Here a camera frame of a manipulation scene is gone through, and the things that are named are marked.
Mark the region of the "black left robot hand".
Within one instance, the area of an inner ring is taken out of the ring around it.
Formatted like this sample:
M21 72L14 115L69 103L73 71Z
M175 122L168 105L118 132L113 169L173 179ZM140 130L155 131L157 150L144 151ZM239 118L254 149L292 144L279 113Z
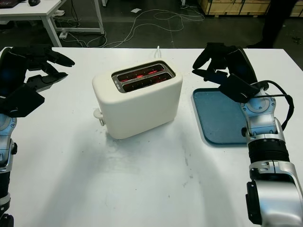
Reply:
M67 76L53 67L51 62L65 67L75 65L72 59L54 51L50 45L5 48L0 55L0 95L7 97L23 85L27 71L41 70L54 78L54 82Z

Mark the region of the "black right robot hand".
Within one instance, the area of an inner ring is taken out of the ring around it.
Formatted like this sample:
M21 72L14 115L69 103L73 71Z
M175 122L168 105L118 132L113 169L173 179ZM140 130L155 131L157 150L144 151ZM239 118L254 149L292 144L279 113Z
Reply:
M257 82L255 71L244 50L223 43L207 43L195 60L192 72L203 77L204 81L214 83L220 83L232 74L248 84Z

